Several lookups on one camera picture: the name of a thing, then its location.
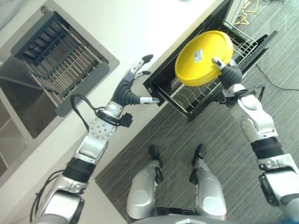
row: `yellow plate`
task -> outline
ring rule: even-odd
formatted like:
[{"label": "yellow plate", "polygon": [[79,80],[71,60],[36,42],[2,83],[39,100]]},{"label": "yellow plate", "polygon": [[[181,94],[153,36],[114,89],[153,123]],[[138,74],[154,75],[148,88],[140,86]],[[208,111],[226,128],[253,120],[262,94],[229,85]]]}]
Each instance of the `yellow plate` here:
[{"label": "yellow plate", "polygon": [[216,30],[204,32],[193,38],[179,53],[175,63],[176,76],[188,86],[206,84],[220,74],[212,63],[212,57],[228,64],[233,52],[233,43],[226,33]]}]

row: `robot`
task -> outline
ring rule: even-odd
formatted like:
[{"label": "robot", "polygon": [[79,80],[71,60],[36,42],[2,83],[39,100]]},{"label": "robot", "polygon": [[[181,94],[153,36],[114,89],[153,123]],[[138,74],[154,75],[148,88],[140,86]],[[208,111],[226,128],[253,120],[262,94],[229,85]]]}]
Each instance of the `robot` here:
[{"label": "robot", "polygon": [[[129,127],[132,115],[122,111],[127,105],[154,104],[159,99],[140,97],[130,88],[138,77],[150,74],[140,71],[153,55],[137,61],[117,86],[106,107],[95,110],[96,118],[89,126],[79,148],[57,175],[54,184],[40,206],[36,206],[34,224],[76,224],[79,222],[84,200],[80,196],[88,186],[96,165],[117,126]],[[226,65],[219,58],[212,62],[221,71],[219,79],[224,90],[217,98],[225,104],[251,144],[263,171],[259,181],[267,202],[278,206],[285,218],[299,222],[299,170],[292,156],[285,154],[278,140],[272,117],[267,114],[252,90],[242,84],[242,72],[234,61]],[[162,160],[157,147],[151,146],[152,161],[133,178],[127,201],[127,213],[138,220],[136,224],[232,223],[226,221],[226,205],[221,185],[204,162],[205,146],[199,145],[192,161],[190,182],[197,188],[195,211],[156,208],[155,187],[163,181]]]}]

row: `sink grate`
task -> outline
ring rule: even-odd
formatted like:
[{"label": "sink grate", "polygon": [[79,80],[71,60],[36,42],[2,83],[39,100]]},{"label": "sink grate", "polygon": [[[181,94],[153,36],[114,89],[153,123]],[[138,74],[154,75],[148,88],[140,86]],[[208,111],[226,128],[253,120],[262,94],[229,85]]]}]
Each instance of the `sink grate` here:
[{"label": "sink grate", "polygon": [[[109,72],[108,60],[56,12],[46,12],[12,54],[25,62],[56,107],[71,94],[86,94]],[[69,102],[64,108],[65,115]]]}]

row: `black cable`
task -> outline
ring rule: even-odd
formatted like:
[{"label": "black cable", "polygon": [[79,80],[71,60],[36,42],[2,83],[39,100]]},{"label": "black cable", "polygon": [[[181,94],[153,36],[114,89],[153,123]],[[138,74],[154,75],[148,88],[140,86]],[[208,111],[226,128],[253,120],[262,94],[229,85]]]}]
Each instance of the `black cable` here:
[{"label": "black cable", "polygon": [[31,206],[31,210],[30,210],[30,216],[29,216],[29,221],[30,221],[30,223],[31,223],[32,220],[33,220],[33,212],[34,212],[34,214],[35,214],[35,216],[36,216],[36,212],[37,212],[37,210],[38,210],[39,202],[40,202],[40,200],[41,200],[41,198],[42,198],[42,195],[43,195],[43,192],[44,192],[46,186],[47,186],[51,181],[53,181],[54,179],[56,179],[56,178],[59,176],[59,175],[56,175],[56,176],[53,177],[53,175],[55,175],[55,174],[57,174],[57,173],[61,173],[61,172],[63,172],[63,171],[64,171],[64,169],[61,169],[61,170],[58,170],[58,171],[55,171],[54,173],[52,173],[52,174],[48,177],[48,179],[46,180],[46,182],[45,182],[45,184],[43,185],[43,187],[39,190],[38,193],[36,193],[36,197],[35,197],[35,199],[34,199],[34,201],[33,201],[33,204],[32,204],[32,206]]},{"label": "black cable", "polygon": [[75,111],[75,113],[81,118],[81,120],[83,121],[84,123],[84,126],[86,127],[87,131],[89,131],[89,125],[88,123],[84,120],[84,118],[82,117],[81,113],[79,112],[79,110],[77,109],[76,107],[76,104],[75,104],[75,97],[78,97],[80,99],[82,99],[83,101],[85,101],[92,109],[94,112],[96,112],[96,110],[100,109],[100,108],[104,108],[104,107],[94,107],[91,102],[85,97],[85,96],[82,96],[80,94],[74,94],[74,95],[71,95],[70,97],[70,101],[71,101],[71,107],[72,109]]},{"label": "black cable", "polygon": [[266,77],[266,79],[273,85],[275,86],[276,88],[278,89],[281,89],[281,90],[286,90],[286,91],[299,91],[299,89],[286,89],[286,88],[282,88],[282,87],[279,87],[277,85],[275,85],[268,77],[267,75],[263,72],[263,70],[256,64],[257,68],[260,70],[260,72]]}]

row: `gray carpet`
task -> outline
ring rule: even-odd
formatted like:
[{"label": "gray carpet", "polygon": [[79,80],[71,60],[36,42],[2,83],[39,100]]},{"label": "gray carpet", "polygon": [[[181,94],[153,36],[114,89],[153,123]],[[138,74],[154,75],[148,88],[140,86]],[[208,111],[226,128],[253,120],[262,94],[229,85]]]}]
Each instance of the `gray carpet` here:
[{"label": "gray carpet", "polygon": [[[279,31],[259,66],[277,85],[299,88],[299,1],[286,0],[284,6],[279,0],[260,1],[258,12],[248,20],[249,25],[239,28],[254,38]],[[256,67],[243,83],[249,88],[266,85],[263,107],[274,118],[285,151],[299,164],[299,92],[273,87]],[[188,178],[199,143],[207,145],[206,163],[223,186],[228,220],[258,223],[281,215],[265,201],[258,181],[261,171],[237,121],[217,103],[210,104],[189,124],[167,105],[99,174],[96,182],[128,220],[126,202],[131,180],[150,161],[148,147],[155,144],[164,160],[164,182],[157,186],[156,205],[193,210],[195,187]]]}]

